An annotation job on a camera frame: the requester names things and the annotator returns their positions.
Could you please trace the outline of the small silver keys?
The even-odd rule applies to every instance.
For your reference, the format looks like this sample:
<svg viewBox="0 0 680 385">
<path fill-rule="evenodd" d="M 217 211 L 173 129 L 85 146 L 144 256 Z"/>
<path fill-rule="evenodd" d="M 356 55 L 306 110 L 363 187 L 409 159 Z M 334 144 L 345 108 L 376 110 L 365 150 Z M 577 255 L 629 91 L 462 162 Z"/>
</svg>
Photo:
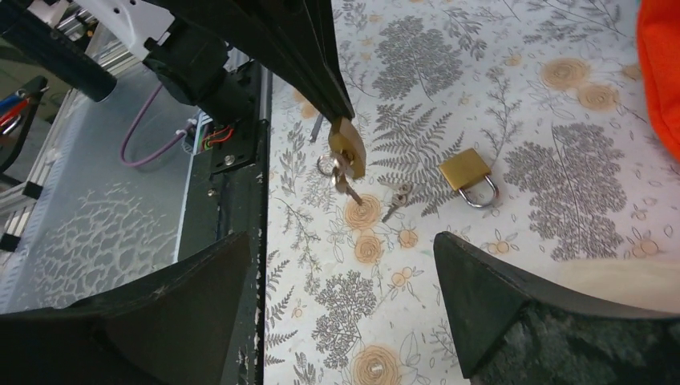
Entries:
<svg viewBox="0 0 680 385">
<path fill-rule="evenodd" d="M 351 168 L 352 160 L 345 153 L 332 152 L 321 155 L 316 162 L 316 169 L 326 178 L 330 178 L 334 187 L 339 193 L 351 197 L 359 206 L 363 204 L 363 199 L 350 186 L 348 178 L 354 176 Z"/>
</svg>

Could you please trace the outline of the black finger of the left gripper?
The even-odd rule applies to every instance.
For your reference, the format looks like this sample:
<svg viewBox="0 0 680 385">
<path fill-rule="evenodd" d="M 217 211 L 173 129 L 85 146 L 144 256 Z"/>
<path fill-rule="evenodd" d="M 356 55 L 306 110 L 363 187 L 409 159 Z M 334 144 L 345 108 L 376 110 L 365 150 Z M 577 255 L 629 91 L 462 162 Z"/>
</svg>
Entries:
<svg viewBox="0 0 680 385">
<path fill-rule="evenodd" d="M 177 101 L 217 124 L 254 113 L 254 98 L 224 68 L 235 48 L 294 86 L 329 121 L 354 118 L 329 1 L 157 1 L 169 37 L 144 41 L 143 63 Z"/>
</svg>

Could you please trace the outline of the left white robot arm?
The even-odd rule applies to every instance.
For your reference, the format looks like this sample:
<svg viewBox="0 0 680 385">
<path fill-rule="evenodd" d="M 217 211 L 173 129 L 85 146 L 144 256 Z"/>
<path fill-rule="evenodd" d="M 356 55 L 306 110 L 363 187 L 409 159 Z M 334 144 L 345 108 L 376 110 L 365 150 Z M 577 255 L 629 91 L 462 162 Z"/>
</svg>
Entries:
<svg viewBox="0 0 680 385">
<path fill-rule="evenodd" d="M 328 120 L 354 109 L 328 1 L 83 1 L 180 103 L 217 124 L 249 117 L 255 97 L 226 70 L 238 50 L 300 91 Z"/>
</svg>

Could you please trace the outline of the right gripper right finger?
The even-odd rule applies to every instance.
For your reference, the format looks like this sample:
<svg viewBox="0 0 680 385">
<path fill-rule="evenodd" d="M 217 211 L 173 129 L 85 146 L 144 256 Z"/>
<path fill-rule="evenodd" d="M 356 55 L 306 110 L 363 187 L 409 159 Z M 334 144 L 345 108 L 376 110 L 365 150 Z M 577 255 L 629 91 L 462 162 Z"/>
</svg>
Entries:
<svg viewBox="0 0 680 385">
<path fill-rule="evenodd" d="M 433 252 L 452 341 L 473 384 L 676 384 L 677 315 L 557 285 L 453 233 Z"/>
</svg>

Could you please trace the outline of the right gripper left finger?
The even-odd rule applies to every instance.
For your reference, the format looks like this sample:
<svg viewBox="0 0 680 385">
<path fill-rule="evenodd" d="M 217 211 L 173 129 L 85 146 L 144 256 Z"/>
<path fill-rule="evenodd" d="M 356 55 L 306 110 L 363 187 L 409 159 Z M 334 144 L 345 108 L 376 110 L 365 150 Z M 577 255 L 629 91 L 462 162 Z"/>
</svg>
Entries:
<svg viewBox="0 0 680 385">
<path fill-rule="evenodd" d="M 4 384 L 235 384 L 230 345 L 249 238 L 193 256 L 63 308 L 1 316 Z"/>
</svg>

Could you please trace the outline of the brass padlock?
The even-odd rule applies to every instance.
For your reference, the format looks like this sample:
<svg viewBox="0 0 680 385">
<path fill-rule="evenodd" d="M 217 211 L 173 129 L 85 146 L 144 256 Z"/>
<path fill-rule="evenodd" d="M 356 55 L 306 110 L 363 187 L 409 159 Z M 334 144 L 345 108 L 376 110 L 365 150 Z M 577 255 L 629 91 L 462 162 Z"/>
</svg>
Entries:
<svg viewBox="0 0 680 385">
<path fill-rule="evenodd" d="M 366 175 L 366 147 L 358 130 L 348 118 L 339 117 L 331 123 L 328 144 L 332 152 L 349 161 L 352 179 L 360 179 Z"/>
<path fill-rule="evenodd" d="M 492 170 L 474 148 L 445 160 L 439 165 L 439 170 L 452 190 L 472 208 L 485 209 L 500 195 L 498 186 L 491 178 Z M 475 201 L 469 197 L 468 190 L 482 182 L 491 188 L 492 195 L 486 201 Z"/>
</svg>

